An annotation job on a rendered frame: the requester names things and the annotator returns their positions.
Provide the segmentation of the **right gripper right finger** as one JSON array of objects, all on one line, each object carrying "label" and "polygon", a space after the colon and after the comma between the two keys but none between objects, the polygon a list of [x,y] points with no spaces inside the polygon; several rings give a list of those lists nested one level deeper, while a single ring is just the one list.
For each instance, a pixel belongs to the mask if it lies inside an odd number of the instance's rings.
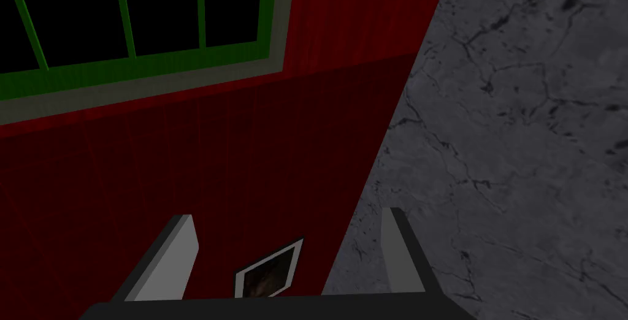
[{"label": "right gripper right finger", "polygon": [[392,293],[442,292],[438,279],[401,209],[386,207],[382,210],[380,244]]}]

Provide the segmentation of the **white framed dark picture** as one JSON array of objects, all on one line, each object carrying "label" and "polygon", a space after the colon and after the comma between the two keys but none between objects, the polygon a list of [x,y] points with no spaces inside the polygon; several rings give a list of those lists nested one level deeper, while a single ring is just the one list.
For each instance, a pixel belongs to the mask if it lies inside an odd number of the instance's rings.
[{"label": "white framed dark picture", "polygon": [[303,237],[234,273],[233,297],[274,297],[289,289],[299,262]]}]

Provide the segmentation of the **green framed window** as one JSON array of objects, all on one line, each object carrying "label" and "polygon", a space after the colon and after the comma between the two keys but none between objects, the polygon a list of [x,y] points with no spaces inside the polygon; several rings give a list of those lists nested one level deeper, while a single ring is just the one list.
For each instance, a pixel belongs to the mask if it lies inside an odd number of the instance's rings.
[{"label": "green framed window", "polygon": [[283,69],[292,0],[0,0],[0,126]]}]

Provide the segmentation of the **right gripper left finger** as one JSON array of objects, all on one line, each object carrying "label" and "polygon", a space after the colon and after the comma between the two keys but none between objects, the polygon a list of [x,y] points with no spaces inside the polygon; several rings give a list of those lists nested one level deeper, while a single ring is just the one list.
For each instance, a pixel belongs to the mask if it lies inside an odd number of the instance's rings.
[{"label": "right gripper left finger", "polygon": [[112,301],[181,300],[198,251],[193,217],[173,216],[112,297]]}]

